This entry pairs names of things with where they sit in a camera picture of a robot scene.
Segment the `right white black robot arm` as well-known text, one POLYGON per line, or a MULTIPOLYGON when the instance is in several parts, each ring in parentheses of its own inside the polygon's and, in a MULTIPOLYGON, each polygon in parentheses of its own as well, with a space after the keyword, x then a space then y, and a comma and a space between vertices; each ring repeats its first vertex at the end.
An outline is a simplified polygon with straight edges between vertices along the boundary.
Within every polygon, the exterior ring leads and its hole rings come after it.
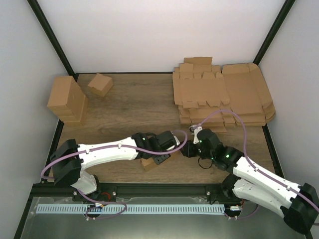
POLYGON ((315 188, 299 185, 261 167, 240 150, 224 146, 210 129, 191 126, 194 138, 186 143, 182 154, 208 159, 229 175, 222 182, 221 194, 228 201, 254 202, 279 215, 294 231, 307 235, 319 215, 319 197, 315 188))

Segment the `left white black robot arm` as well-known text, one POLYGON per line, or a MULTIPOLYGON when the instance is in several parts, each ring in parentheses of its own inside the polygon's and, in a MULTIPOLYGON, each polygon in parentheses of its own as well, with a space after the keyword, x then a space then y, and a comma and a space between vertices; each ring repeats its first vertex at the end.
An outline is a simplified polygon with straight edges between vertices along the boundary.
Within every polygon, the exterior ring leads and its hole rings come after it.
POLYGON ((54 185, 72 186, 79 189, 90 201, 97 201, 102 195, 96 176, 85 170, 104 163, 152 158, 160 164, 170 157, 168 154, 150 152, 169 152, 177 148, 180 141, 171 131, 161 134, 135 133, 125 139, 101 144, 77 144, 75 139, 65 141, 50 157, 50 161, 77 153, 52 166, 54 185))

